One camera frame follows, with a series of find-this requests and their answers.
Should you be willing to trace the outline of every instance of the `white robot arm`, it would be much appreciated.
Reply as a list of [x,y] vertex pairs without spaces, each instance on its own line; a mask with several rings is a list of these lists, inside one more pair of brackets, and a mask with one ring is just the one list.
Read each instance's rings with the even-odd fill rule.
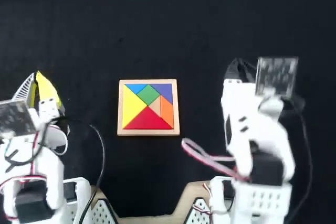
[[[38,103],[34,97],[37,79],[42,89],[39,98],[44,98]],[[11,101],[0,103],[4,142],[0,145],[0,193],[4,195],[6,218],[14,224],[78,223],[89,201],[91,187],[87,180],[64,180],[64,165],[58,155],[67,150],[69,128],[64,124],[49,125],[60,113],[64,108],[55,88],[39,72],[26,79]],[[59,146],[65,146],[63,153],[56,152]],[[65,184],[74,185],[75,201],[68,203],[76,204],[76,216],[68,210]],[[92,224],[90,208],[82,223]]]
[[[235,171],[218,163],[229,157],[210,156],[192,141],[182,141],[190,155],[232,176],[210,182],[214,224],[283,224],[295,162],[286,129],[278,120],[284,108],[282,99],[291,97],[296,66],[297,59],[260,58],[255,83],[250,73],[245,73],[248,81],[243,81],[228,68],[221,105],[226,149],[235,161]],[[224,180],[230,180],[234,191],[229,209],[224,204]]]

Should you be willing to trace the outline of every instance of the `blue triangle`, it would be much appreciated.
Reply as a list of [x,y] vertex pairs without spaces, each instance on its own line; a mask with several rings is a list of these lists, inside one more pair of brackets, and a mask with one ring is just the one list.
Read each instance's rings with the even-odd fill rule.
[[132,90],[134,94],[138,94],[147,84],[126,84],[126,86]]
[[171,104],[173,104],[173,88],[170,83],[158,83],[151,84],[151,86],[158,92],[160,95],[165,97]]

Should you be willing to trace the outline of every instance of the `yellow triangle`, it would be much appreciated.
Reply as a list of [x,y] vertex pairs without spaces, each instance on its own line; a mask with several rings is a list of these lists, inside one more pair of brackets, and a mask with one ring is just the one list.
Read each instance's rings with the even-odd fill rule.
[[123,87],[122,127],[128,125],[144,108],[146,104],[126,85]]

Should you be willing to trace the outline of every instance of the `black mat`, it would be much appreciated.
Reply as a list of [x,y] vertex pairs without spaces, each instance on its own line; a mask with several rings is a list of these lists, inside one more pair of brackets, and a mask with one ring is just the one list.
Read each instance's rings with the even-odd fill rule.
[[[116,212],[173,212],[188,182],[218,175],[181,150],[188,136],[224,153],[220,99],[223,75],[235,57],[300,57],[297,93],[315,165],[312,193],[297,223],[331,223],[333,177],[333,0],[0,0],[0,99],[11,98],[39,69],[58,88],[69,115],[90,121],[107,143],[102,190]],[[180,137],[117,137],[118,81],[176,78]],[[292,206],[307,183],[301,126],[286,124],[297,162]],[[99,175],[94,134],[72,126],[66,177]]]

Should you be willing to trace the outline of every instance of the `red triangle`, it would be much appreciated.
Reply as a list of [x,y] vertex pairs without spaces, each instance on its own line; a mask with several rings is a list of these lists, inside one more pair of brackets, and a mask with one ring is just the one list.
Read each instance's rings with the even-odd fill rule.
[[150,107],[144,108],[125,130],[171,130],[172,127],[159,117]]

